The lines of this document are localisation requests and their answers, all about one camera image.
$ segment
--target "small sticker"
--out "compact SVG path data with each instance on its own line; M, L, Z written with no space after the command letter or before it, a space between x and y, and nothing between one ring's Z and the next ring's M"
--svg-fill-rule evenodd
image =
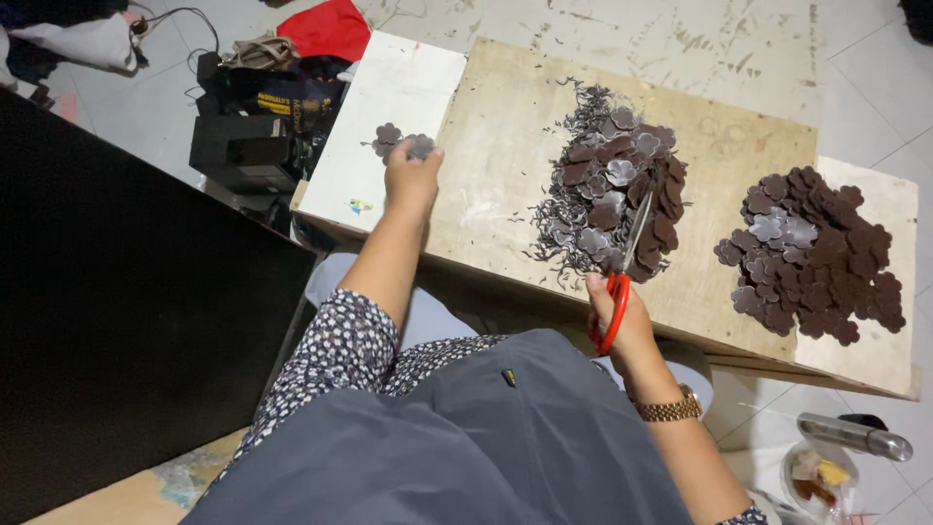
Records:
M370 203L363 202L359 199L350 199L350 203L347 205L354 211L354 213L356 213L356 215L359 215L361 211L369 211L372 209L372 205Z

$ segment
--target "beige bag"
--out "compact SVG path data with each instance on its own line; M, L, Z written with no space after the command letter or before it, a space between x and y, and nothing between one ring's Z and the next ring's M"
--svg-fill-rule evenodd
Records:
M287 36L276 36L272 31L252 40L233 42L233 53L221 57L229 67L252 69L285 69L293 60L301 58L295 42Z

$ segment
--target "scissors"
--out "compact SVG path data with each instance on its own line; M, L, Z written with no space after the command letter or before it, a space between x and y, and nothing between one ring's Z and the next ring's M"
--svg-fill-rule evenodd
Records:
M635 214L635 219L632 221L632 230L629 232L629 236L625 240L625 246L622 249L622 261L609 271L609 282L606 284L606 290L616 302L616 307L612 311L612 321L609 322L609 326L606 328L606 335L599 334L599 319L594 319L590 325L590 339L596 344L596 351L600 356L609 354L612 342L616 339L616 333L619 332L619 326L622 324L625 306L629 303L629 289L632 286L632 278L628 276L628 271L634 260L638 239L641 238L642 230L645 229L645 222L648 221L648 210L651 207L653 196L654 192L649 192L642 199L638 212Z

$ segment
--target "red scissor handle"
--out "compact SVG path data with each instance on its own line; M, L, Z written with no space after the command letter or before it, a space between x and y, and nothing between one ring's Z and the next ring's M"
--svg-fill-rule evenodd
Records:
M599 334L599 320L590 327L590 339L596 344L596 351L600 356L609 355L612 342L616 340L616 334L619 333L619 326L622 324L622 316L625 314L625 306L629 303L631 286L632 279L625 274L609 274L606 290L616 302L616 307L612 310L612 320L606 328L605 335Z

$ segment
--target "gray apron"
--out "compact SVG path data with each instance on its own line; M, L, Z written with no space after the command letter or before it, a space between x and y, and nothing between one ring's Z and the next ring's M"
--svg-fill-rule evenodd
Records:
M182 523L692 520L625 394L563 336L534 330L404 397L311 400Z

